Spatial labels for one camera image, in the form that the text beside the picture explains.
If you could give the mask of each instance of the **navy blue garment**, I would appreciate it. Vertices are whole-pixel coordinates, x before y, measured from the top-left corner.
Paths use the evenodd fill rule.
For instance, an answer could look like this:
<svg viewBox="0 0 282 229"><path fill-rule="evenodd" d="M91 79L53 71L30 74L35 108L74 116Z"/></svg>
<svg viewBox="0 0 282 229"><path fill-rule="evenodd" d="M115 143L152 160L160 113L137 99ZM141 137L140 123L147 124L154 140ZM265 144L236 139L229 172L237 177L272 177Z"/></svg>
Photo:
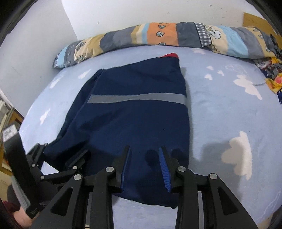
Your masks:
<svg viewBox="0 0 282 229"><path fill-rule="evenodd" d="M282 104L282 89L277 92L280 104Z"/></svg>
<svg viewBox="0 0 282 229"><path fill-rule="evenodd" d="M165 188L158 158L165 146L188 166L189 120L185 104L159 100L88 103L91 95L178 94L186 98L179 59L161 57L102 69L86 82L71 106L58 138L44 151L47 162L62 168L79 149L88 149L85 174L111 165L124 147L132 149L120 197L175 208L178 195Z"/></svg>

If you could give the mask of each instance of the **gray reflective stripe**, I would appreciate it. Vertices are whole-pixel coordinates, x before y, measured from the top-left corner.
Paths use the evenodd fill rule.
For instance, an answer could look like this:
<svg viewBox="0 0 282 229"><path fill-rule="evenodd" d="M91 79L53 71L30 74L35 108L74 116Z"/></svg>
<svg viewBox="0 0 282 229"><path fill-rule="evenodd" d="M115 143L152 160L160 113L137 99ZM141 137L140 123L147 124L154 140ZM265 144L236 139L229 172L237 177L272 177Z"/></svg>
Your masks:
<svg viewBox="0 0 282 229"><path fill-rule="evenodd" d="M30 201L14 176L11 176L11 184L21 207L26 211L30 206Z"/></svg>
<svg viewBox="0 0 282 229"><path fill-rule="evenodd" d="M141 95L91 95L87 103L110 104L129 100L158 100L186 105L186 96L173 93L148 93Z"/></svg>

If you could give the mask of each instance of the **white wall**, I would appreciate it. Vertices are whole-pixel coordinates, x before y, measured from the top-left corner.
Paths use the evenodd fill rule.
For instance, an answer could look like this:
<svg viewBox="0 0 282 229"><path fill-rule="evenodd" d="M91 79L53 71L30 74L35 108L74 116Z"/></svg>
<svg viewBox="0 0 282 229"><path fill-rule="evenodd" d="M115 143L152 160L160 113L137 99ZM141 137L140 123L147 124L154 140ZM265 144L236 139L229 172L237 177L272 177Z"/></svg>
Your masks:
<svg viewBox="0 0 282 229"><path fill-rule="evenodd" d="M6 95L4 94L4 92L1 90L0 88L0 96L1 98L3 99L3 101L6 103L6 104L9 104L10 106L13 107L13 104L10 102L10 100L6 97Z"/></svg>
<svg viewBox="0 0 282 229"><path fill-rule="evenodd" d="M62 0L78 39L147 22L242 26L243 13L260 16L245 0Z"/></svg>
<svg viewBox="0 0 282 229"><path fill-rule="evenodd" d="M57 53L77 40L61 0L38 0L0 47L0 88L25 116L59 70Z"/></svg>

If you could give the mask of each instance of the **metal pivot screw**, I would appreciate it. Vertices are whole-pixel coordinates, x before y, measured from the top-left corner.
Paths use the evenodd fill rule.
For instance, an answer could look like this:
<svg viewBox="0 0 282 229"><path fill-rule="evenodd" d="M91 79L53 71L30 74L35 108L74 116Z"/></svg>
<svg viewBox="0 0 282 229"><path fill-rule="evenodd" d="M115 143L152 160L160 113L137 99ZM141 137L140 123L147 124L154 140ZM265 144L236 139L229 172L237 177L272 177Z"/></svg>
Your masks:
<svg viewBox="0 0 282 229"><path fill-rule="evenodd" d="M107 167L106 168L106 172L111 173L112 171L114 171L113 167Z"/></svg>
<svg viewBox="0 0 282 229"><path fill-rule="evenodd" d="M186 171L186 168L185 168L184 166L179 166L179 167L177 168L177 170L178 170L179 172L185 172L185 171Z"/></svg>
<svg viewBox="0 0 282 229"><path fill-rule="evenodd" d="M73 177L75 180L80 180L82 178L82 176L80 174L76 174Z"/></svg>
<svg viewBox="0 0 282 229"><path fill-rule="evenodd" d="M210 178L215 180L215 179L217 179L217 175L215 173L211 173L210 174Z"/></svg>

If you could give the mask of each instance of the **red fabric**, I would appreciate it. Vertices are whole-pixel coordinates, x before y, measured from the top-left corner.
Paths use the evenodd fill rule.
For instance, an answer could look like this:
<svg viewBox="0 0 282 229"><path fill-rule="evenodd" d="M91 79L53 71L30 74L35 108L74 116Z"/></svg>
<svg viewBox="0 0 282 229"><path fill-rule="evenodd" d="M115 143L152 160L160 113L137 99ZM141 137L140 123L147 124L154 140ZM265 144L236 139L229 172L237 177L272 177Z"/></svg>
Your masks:
<svg viewBox="0 0 282 229"><path fill-rule="evenodd" d="M14 205L14 204L12 204L8 201L2 201L2 203L5 206L5 208L7 209L7 212L10 214L11 218L17 223L19 228L22 228L21 225L18 224L18 222L16 221L16 219L13 216L13 212L19 211L20 207Z"/></svg>
<svg viewBox="0 0 282 229"><path fill-rule="evenodd" d="M3 201L3 204L7 211L9 212L10 215L12 215L13 212L19 211L19 207L8 202L8 201Z"/></svg>
<svg viewBox="0 0 282 229"><path fill-rule="evenodd" d="M177 59L179 59L178 55L174 52L167 54L167 55L164 55L164 56L161 56L161 57L176 57Z"/></svg>

